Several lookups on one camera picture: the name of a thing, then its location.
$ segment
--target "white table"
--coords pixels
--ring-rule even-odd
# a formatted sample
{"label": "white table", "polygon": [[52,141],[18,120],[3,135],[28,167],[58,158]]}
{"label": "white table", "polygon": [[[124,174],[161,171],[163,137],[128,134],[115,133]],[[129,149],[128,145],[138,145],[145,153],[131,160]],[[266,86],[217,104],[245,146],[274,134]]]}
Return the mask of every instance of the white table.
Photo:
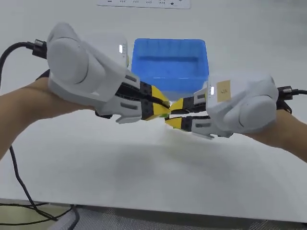
{"label": "white table", "polygon": [[[66,21],[81,35],[125,34],[130,57],[140,37],[203,39],[210,72],[266,70],[278,86],[307,89],[304,0],[193,0],[191,10],[95,3],[5,0],[0,51],[44,39],[56,22]],[[16,51],[5,66],[2,92],[46,69],[29,51]],[[306,97],[290,105],[307,122]],[[307,222],[307,165],[244,136],[207,141],[163,120],[117,125],[82,111],[37,122],[14,146],[21,177],[37,201]],[[0,198],[26,198],[9,154],[0,163]]]}

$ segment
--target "yellow label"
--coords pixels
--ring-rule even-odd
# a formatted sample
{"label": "yellow label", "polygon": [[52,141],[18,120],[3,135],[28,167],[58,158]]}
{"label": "yellow label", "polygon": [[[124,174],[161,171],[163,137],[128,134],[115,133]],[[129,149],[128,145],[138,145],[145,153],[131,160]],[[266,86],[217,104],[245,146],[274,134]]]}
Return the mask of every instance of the yellow label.
{"label": "yellow label", "polygon": [[218,82],[216,88],[217,102],[224,102],[231,99],[230,80]]}

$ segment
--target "black cable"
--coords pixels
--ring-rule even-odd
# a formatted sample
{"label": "black cable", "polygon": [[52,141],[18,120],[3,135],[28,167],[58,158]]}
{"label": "black cable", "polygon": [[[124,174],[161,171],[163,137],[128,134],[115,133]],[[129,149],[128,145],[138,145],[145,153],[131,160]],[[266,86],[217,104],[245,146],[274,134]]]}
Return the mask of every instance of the black cable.
{"label": "black cable", "polygon": [[76,225],[78,224],[79,220],[80,220],[80,214],[77,210],[77,207],[75,205],[71,206],[73,212],[75,213],[76,219],[74,220],[74,222],[71,224],[71,226],[68,228],[68,230],[74,230]]}
{"label": "black cable", "polygon": [[11,152],[11,157],[12,157],[12,161],[13,161],[13,166],[14,166],[14,171],[15,171],[16,179],[17,179],[17,181],[19,182],[19,184],[21,185],[21,187],[23,188],[24,193],[25,193],[25,195],[27,196],[27,198],[28,198],[30,204],[32,205],[33,209],[34,209],[38,214],[40,214],[41,216],[46,217],[46,218],[48,218],[48,219],[50,219],[50,220],[57,221],[58,219],[55,218],[53,215],[51,215],[51,214],[47,214],[47,215],[46,215],[44,212],[42,212],[41,210],[39,210],[39,209],[36,207],[36,205],[35,205],[33,199],[31,198],[31,196],[30,196],[30,194],[29,194],[29,192],[28,192],[28,190],[27,190],[27,188],[26,188],[24,182],[23,182],[22,179],[20,178],[20,175],[19,175],[19,172],[18,172],[18,165],[17,165],[16,156],[15,156],[15,152],[14,152],[13,146],[10,146],[10,152]]}
{"label": "black cable", "polygon": [[[35,206],[43,206],[43,205],[47,205],[49,203],[39,203],[39,204],[35,204]],[[0,203],[0,206],[10,206],[10,207],[32,207],[32,205],[21,205],[21,204],[5,204],[5,203]]]}
{"label": "black cable", "polygon": [[[70,207],[70,209],[68,209],[67,211],[65,211],[64,213],[62,213],[61,215],[56,216],[55,218],[61,218],[62,216],[64,216],[65,214],[69,213],[72,210],[72,207]],[[12,223],[0,223],[0,226],[24,226],[24,225],[32,225],[32,224],[39,224],[39,223],[44,223],[47,221],[51,221],[50,219],[44,219],[44,220],[39,220],[39,221],[34,221],[34,222],[28,222],[28,223],[17,223],[17,224],[12,224]]]}
{"label": "black cable", "polygon": [[292,95],[305,94],[307,95],[307,90],[292,90]]}
{"label": "black cable", "polygon": [[[11,52],[13,52],[14,50],[18,49],[18,48],[21,48],[21,47],[25,47],[25,48],[28,48],[28,49],[31,49],[33,50],[34,47],[35,47],[35,44],[34,43],[31,43],[31,42],[19,42],[19,43],[16,43],[12,46],[10,46],[9,48],[7,48],[4,53],[2,54],[2,56],[0,57],[0,87],[1,87],[1,80],[2,80],[2,72],[3,72],[3,66],[4,66],[4,63],[7,59],[7,57],[10,55]],[[24,190],[24,193],[25,195],[27,196],[30,204],[32,205],[33,209],[38,213],[40,214],[41,216],[43,217],[46,217],[48,219],[51,219],[51,220],[54,220],[54,221],[57,221],[58,219],[55,218],[53,215],[50,215],[50,214],[46,214],[45,212],[42,212],[40,211],[33,199],[31,198],[24,182],[22,181],[22,179],[20,178],[20,175],[19,175],[19,172],[18,172],[18,166],[17,166],[17,161],[16,161],[16,157],[15,157],[15,152],[14,152],[14,149],[12,146],[10,146],[10,153],[11,153],[11,157],[12,157],[12,161],[13,161],[13,165],[14,165],[14,171],[15,171],[15,176],[16,176],[16,179],[18,180],[19,184],[21,185],[21,187],[23,188]]]}

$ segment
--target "black joint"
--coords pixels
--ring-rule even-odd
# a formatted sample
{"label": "black joint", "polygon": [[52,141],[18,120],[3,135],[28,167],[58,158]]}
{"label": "black joint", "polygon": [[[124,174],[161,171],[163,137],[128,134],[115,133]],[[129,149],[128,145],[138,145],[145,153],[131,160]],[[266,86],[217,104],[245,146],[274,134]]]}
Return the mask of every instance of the black joint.
{"label": "black joint", "polygon": [[183,117],[181,120],[181,129],[187,132],[191,132],[192,131],[192,120],[193,120],[192,116]]}
{"label": "black joint", "polygon": [[32,55],[47,59],[47,43],[40,40],[35,40]]}
{"label": "black joint", "polygon": [[151,97],[153,94],[152,86],[150,84],[147,84],[141,81],[140,82],[140,93]]}
{"label": "black joint", "polygon": [[105,119],[111,119],[111,117],[113,116],[113,115],[99,115],[99,114],[97,113],[97,111],[95,111],[95,114],[96,114],[96,116],[102,117],[102,118],[105,118]]}
{"label": "black joint", "polygon": [[142,120],[147,120],[154,115],[153,103],[148,100],[141,100]]}
{"label": "black joint", "polygon": [[292,100],[293,94],[292,94],[292,87],[291,86],[283,86],[278,88],[278,100]]}

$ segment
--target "blue plastic bin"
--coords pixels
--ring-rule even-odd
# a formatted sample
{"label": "blue plastic bin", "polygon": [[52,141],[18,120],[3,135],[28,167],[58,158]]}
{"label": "blue plastic bin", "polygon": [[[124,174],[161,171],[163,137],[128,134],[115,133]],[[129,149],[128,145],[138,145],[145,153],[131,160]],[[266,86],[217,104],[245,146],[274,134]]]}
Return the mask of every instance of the blue plastic bin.
{"label": "blue plastic bin", "polygon": [[208,79],[206,44],[202,40],[135,40],[131,71],[155,85],[170,100],[191,96]]}

